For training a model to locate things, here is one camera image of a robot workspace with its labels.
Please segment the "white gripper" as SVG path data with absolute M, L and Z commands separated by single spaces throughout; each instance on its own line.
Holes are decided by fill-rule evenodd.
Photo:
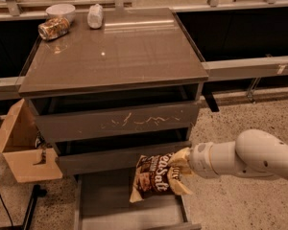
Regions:
M 169 160 L 168 165 L 174 168 L 174 193 L 176 195 L 192 195 L 193 192 L 184 183 L 183 179 L 192 172 L 185 170 L 188 166 L 198 176 L 211 179 L 219 175 L 213 170 L 210 162 L 210 149 L 213 143 L 200 143 L 195 147 L 177 151 Z

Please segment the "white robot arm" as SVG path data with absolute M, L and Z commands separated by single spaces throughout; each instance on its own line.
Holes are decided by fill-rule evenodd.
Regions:
M 168 165 L 205 179 L 233 175 L 288 181 L 288 145 L 266 131 L 248 129 L 234 141 L 200 143 L 181 149 L 174 153 Z

